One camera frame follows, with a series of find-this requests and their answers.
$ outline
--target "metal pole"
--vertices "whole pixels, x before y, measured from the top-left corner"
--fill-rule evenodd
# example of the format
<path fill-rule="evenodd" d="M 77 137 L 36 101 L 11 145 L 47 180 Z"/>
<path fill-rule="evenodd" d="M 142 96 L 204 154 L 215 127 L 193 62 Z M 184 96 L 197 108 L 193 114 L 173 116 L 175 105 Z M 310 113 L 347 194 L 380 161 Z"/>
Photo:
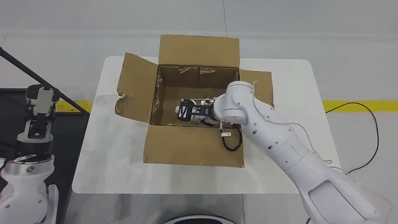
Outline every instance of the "metal pole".
<path fill-rule="evenodd" d="M 15 57 L 13 57 L 12 55 L 10 55 L 9 53 L 7 53 L 4 49 L 2 49 L 2 47 L 0 47 L 0 56 L 4 57 L 4 59 L 6 59 L 7 61 L 9 61 L 11 64 L 13 64 L 15 67 L 19 68 L 20 70 L 22 70 L 24 73 L 26 73 L 28 76 L 32 77 L 33 79 L 37 80 L 40 84 L 49 86 L 51 88 L 55 88 L 53 85 L 51 85 L 50 83 L 48 83 L 46 80 L 44 80 L 42 77 L 40 77 L 38 74 L 36 74 L 35 72 L 33 72 L 30 68 L 26 67 L 22 62 L 18 61 Z M 76 104 L 76 102 L 74 102 L 73 100 L 71 100 L 68 96 L 64 95 L 61 91 L 60 91 L 60 95 L 61 98 L 63 98 L 63 100 L 65 100 L 67 103 L 71 104 L 72 106 L 74 106 L 77 110 L 81 111 L 84 115 L 90 115 L 89 112 L 87 112 L 86 110 L 84 110 L 84 108 L 82 108 L 81 106 L 79 106 L 78 104 Z"/>

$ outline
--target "black mat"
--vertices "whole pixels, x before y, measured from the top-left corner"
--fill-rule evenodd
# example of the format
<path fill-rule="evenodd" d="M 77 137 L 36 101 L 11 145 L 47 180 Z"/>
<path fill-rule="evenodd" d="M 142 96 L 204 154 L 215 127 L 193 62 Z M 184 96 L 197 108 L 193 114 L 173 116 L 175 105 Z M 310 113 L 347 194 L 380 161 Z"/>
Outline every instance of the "black mat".
<path fill-rule="evenodd" d="M 17 135 L 25 129 L 26 106 L 25 89 L 0 89 L 0 157 L 10 158 Z M 55 156 L 55 171 L 45 182 L 58 187 L 57 223 L 61 224 L 67 211 L 88 116 L 57 113 L 56 117 L 51 131 L 54 135 L 52 154 Z M 0 179 L 0 190 L 5 186 L 6 182 Z"/>

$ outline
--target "black wire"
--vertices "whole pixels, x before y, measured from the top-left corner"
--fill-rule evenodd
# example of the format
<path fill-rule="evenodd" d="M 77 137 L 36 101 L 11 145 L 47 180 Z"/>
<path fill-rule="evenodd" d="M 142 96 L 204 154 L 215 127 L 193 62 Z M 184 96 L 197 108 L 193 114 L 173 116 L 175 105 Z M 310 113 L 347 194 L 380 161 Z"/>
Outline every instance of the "black wire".
<path fill-rule="evenodd" d="M 231 152 L 237 151 L 237 150 L 241 147 L 241 145 L 242 145 L 242 143 L 243 143 L 243 137 L 242 137 L 241 128 L 240 128 L 238 125 L 236 125 L 236 124 L 233 124 L 232 126 L 233 126 L 234 129 L 237 129 L 237 130 L 238 130 L 238 133 L 239 133 L 239 144 L 238 144 L 235 148 L 230 148 L 230 147 L 226 144 L 225 138 L 224 138 L 223 136 L 221 137 L 221 140 L 223 141 L 223 145 L 224 145 L 225 149 L 226 149 L 227 151 L 231 151 Z"/>
<path fill-rule="evenodd" d="M 373 156 L 370 158 L 370 160 L 369 160 L 367 163 L 365 163 L 364 165 L 359 166 L 358 168 L 355 168 L 355 169 L 350 170 L 349 172 L 347 172 L 347 174 L 349 174 L 349 173 L 351 173 L 351 172 L 354 172 L 354 171 L 356 171 L 356 170 L 359 170 L 359 169 L 362 169 L 362 168 L 368 166 L 368 165 L 373 161 L 374 157 L 376 156 L 377 152 L 379 151 L 379 145 L 380 145 L 379 125 L 377 124 L 377 119 L 376 119 L 374 113 L 372 112 L 372 110 L 370 110 L 370 108 L 368 108 L 368 107 L 365 106 L 364 104 L 359 103 L 359 102 L 355 102 L 355 101 L 347 102 L 347 103 L 345 103 L 345 104 L 342 104 L 342 105 L 340 105 L 340 106 L 337 106 L 337 107 L 335 107 L 335 108 L 332 108 L 332 109 L 326 111 L 325 113 L 330 113 L 331 111 L 337 110 L 338 108 L 341 108 L 341 107 L 346 106 L 346 105 L 349 105 L 349 104 L 357 104 L 357 105 L 359 105 L 359 106 L 363 106 L 363 107 L 365 107 L 365 108 L 372 114 L 372 117 L 373 117 L 373 120 L 374 120 L 374 124 L 375 124 L 375 126 L 376 126 L 377 144 L 376 144 L 376 150 L 374 151 L 374 154 L 373 154 Z M 311 220 L 311 218 L 308 218 L 308 220 L 307 220 L 307 222 L 306 222 L 305 224 L 309 224 L 309 223 L 310 223 L 310 220 Z"/>
<path fill-rule="evenodd" d="M 0 171 L 4 169 L 4 167 L 6 166 L 6 164 L 8 163 L 8 159 L 4 160 L 4 163 L 2 164 L 2 166 L 0 167 Z"/>

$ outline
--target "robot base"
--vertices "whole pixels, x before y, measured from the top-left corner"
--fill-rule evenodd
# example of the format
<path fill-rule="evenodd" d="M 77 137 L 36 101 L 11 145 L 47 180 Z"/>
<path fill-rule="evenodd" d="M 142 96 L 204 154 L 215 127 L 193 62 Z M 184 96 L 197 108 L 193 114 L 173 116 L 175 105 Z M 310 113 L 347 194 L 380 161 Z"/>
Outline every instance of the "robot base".
<path fill-rule="evenodd" d="M 164 224 L 235 224 L 229 220 L 220 217 L 212 217 L 209 215 L 191 215 L 180 217 Z"/>

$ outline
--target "white circular base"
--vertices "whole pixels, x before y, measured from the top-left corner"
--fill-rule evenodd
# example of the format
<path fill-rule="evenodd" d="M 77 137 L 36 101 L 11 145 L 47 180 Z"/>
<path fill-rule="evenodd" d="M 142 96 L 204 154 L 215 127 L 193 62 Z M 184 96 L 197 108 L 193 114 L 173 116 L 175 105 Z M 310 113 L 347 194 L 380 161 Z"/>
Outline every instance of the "white circular base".
<path fill-rule="evenodd" d="M 224 218 L 220 218 L 220 217 L 212 217 L 209 215 L 191 215 L 191 216 L 187 216 L 187 217 L 180 217 L 180 218 L 176 218 L 174 220 L 171 220 L 169 222 L 166 222 L 164 224 L 190 224 L 193 222 L 190 222 L 190 220 L 203 220 L 202 222 L 200 222 L 201 224 L 215 224 L 215 221 L 218 221 L 219 223 L 217 224 L 235 224 L 229 220 L 225 220 Z"/>

